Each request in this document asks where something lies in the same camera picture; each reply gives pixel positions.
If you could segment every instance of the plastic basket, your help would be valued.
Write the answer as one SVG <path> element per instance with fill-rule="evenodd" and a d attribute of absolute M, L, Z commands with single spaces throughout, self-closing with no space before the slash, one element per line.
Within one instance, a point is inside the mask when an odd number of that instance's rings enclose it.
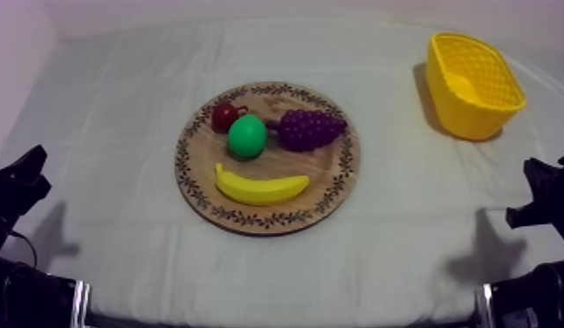
<path fill-rule="evenodd" d="M 525 96 L 505 60 L 475 38 L 433 35 L 426 69 L 437 116 L 458 137 L 490 138 L 525 106 Z"/>

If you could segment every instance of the wooden plate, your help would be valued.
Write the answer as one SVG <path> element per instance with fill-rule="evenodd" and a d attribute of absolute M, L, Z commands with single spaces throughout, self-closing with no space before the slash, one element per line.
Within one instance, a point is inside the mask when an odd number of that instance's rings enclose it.
<path fill-rule="evenodd" d="M 210 115 L 215 105 L 248 106 L 263 121 L 279 120 L 288 109 L 325 110 L 348 123 L 331 145 L 293 153 L 269 137 L 264 152 L 253 161 L 236 161 L 226 151 L 226 134 L 214 133 Z M 274 179 L 306 174 L 311 183 L 296 198 L 256 207 L 234 202 L 216 186 L 215 164 L 249 179 Z M 354 187 L 360 166 L 360 143 L 354 125 L 335 103 L 300 85 L 262 82 L 242 85 L 211 99 L 196 112 L 178 139 L 175 173 L 186 201 L 217 226 L 252 236 L 275 236 L 308 228 L 338 208 Z"/>

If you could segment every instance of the plastic grapes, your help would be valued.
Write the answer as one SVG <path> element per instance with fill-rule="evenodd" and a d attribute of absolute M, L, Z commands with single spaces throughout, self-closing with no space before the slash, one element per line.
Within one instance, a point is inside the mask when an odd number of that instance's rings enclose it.
<path fill-rule="evenodd" d="M 347 128 L 345 120 L 322 111 L 288 110 L 280 122 L 270 121 L 267 128 L 278 133 L 282 147 L 294 152 L 324 147 Z"/>

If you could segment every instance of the table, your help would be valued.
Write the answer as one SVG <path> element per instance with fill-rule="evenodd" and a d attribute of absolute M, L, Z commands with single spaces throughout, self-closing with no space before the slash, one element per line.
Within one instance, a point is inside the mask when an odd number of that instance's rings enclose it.
<path fill-rule="evenodd" d="M 521 168 L 564 154 L 564 55 L 494 43 L 528 105 L 472 143 L 439 125 L 422 26 L 370 20 L 197 20 L 69 41 L 52 55 L 0 155 L 37 143 L 53 185 L 17 225 L 39 268 L 93 285 L 93 309 L 168 324 L 404 325 L 460 318 L 472 289 L 564 259 L 552 227 L 510 230 L 531 200 Z M 200 218 L 174 177 L 199 106 L 254 81 L 333 99 L 361 138 L 353 193 L 321 224 L 250 238 Z M 3 255 L 30 259 L 22 243 Z"/>

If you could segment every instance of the yellow banana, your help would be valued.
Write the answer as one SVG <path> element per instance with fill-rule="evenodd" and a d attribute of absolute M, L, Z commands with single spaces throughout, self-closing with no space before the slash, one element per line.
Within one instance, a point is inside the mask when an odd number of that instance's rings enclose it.
<path fill-rule="evenodd" d="M 217 163 L 217 187 L 231 199 L 250 205 L 272 205 L 286 202 L 308 186 L 307 175 L 272 180 L 249 180 L 223 170 Z"/>

